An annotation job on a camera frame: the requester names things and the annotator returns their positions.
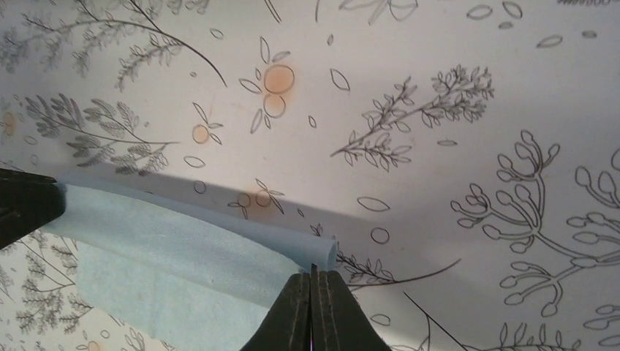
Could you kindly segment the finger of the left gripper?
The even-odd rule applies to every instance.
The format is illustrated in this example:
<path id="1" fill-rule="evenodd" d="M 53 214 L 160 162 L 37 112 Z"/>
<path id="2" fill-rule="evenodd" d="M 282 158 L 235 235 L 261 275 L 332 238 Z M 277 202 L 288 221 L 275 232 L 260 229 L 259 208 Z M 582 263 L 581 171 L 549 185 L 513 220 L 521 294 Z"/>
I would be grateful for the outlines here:
<path id="1" fill-rule="evenodd" d="M 59 218 L 66 210 L 56 179 L 1 170 L 1 248 Z"/>

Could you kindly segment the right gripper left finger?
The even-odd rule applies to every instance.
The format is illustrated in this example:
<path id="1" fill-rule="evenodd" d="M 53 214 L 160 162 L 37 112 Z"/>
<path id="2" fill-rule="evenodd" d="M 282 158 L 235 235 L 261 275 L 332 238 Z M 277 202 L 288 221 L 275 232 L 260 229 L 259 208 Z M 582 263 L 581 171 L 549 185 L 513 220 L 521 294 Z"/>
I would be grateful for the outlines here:
<path id="1" fill-rule="evenodd" d="M 310 350 L 310 275 L 291 275 L 241 351 Z"/>

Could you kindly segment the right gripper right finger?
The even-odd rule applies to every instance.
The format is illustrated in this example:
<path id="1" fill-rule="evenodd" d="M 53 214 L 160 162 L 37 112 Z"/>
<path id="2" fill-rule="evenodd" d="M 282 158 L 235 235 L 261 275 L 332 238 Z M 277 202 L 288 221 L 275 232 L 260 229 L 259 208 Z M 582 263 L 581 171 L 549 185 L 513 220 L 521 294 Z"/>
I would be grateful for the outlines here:
<path id="1" fill-rule="evenodd" d="M 311 348 L 324 351 L 388 351 L 337 271 L 310 273 Z"/>

